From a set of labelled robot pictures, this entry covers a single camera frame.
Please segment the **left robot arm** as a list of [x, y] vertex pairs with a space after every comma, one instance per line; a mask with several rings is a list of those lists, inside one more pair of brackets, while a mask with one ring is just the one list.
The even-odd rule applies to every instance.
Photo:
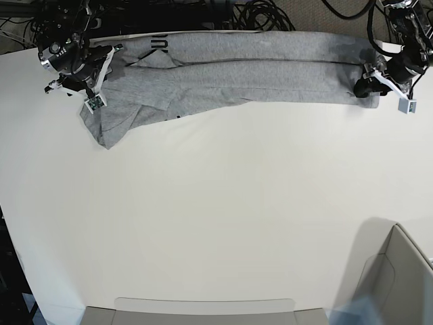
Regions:
[[389, 52], [376, 43], [373, 36], [375, 5], [367, 16], [367, 36], [375, 51], [375, 59], [366, 63], [354, 94], [367, 98], [371, 93], [385, 96], [394, 91], [412, 100], [417, 82], [432, 65], [432, 23], [419, 1], [382, 1], [386, 17], [403, 44], [399, 52]]

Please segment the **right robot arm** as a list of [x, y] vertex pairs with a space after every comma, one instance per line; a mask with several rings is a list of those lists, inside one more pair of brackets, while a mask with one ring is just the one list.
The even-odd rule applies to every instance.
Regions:
[[97, 26], [97, 9], [89, 1], [49, 4], [37, 18], [36, 40], [41, 66], [58, 78], [45, 93], [62, 90], [86, 100], [100, 96], [101, 86], [115, 53], [111, 45], [92, 47], [88, 31]]

